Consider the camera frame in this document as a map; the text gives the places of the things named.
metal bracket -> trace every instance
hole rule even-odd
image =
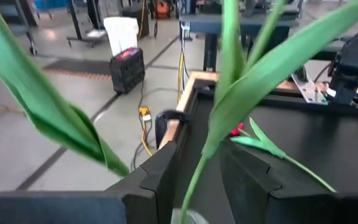
[[[328,105],[326,97],[317,89],[307,74],[307,81],[301,81],[295,74],[291,77],[307,103]]]
[[[170,120],[179,120],[180,123],[190,122],[190,115],[175,110],[166,110],[161,112],[155,117],[155,144],[157,148],[160,147],[160,143],[168,129],[168,122]]]
[[[190,22],[181,22],[181,37],[183,40],[190,39]]]

black clamp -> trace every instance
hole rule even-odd
[[[179,120],[180,123],[188,123],[190,116],[184,112],[175,110],[166,110],[157,115],[155,118],[155,145],[157,148],[160,147],[170,120]]]

concrete floor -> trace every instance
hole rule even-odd
[[[332,3],[309,5],[301,26],[327,14],[334,6]],[[34,60],[41,67],[58,58],[110,60],[108,41],[96,45],[93,49],[81,42],[74,43],[73,47],[69,48],[66,36],[75,34],[70,16],[65,11],[54,13],[56,16],[52,20],[42,15],[39,21],[41,26],[33,30],[39,48],[39,57],[34,57]],[[357,26],[348,33],[355,33]],[[139,41],[139,46],[144,50],[145,63],[150,65],[146,71],[144,93],[159,87],[171,88],[155,92],[145,98],[144,105],[151,108],[153,115],[176,106],[176,92],[173,90],[177,85],[180,51],[180,43],[175,40],[177,36],[177,21],[160,21],[157,38],[146,37]],[[23,48],[28,48],[25,37],[19,37],[18,40]],[[203,39],[194,39],[193,42],[186,43],[185,58],[189,72],[202,69],[203,48]],[[310,61],[306,67],[308,73],[315,77],[326,64]],[[95,121],[96,129],[129,165],[140,141],[140,125],[137,118],[140,86],[128,95],[119,97],[112,105],[107,105],[106,103],[115,95],[111,81],[67,75],[50,75],[49,78],[66,99],[82,108],[89,117],[94,117],[101,108],[107,107]],[[17,108],[16,102],[1,82],[0,105]],[[23,182],[56,152],[59,152],[61,157],[57,156],[56,161],[47,167],[38,179],[32,179],[23,185]],[[22,190],[103,190],[118,180],[117,176],[109,173],[103,166],[88,161],[74,152],[64,151],[59,145],[41,136],[22,114],[0,113],[0,191],[15,190],[19,186]]]

table leg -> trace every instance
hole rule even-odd
[[[270,42],[268,43],[264,54],[284,42],[288,38],[289,33],[289,27],[276,27],[276,29],[273,31],[272,38],[270,39]]]
[[[218,36],[205,35],[203,71],[216,72],[216,54],[218,53]]]

blue object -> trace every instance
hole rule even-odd
[[[34,4],[39,10],[53,9],[55,7],[54,0],[35,0]]]
[[[55,8],[67,7],[67,0],[54,0]]]

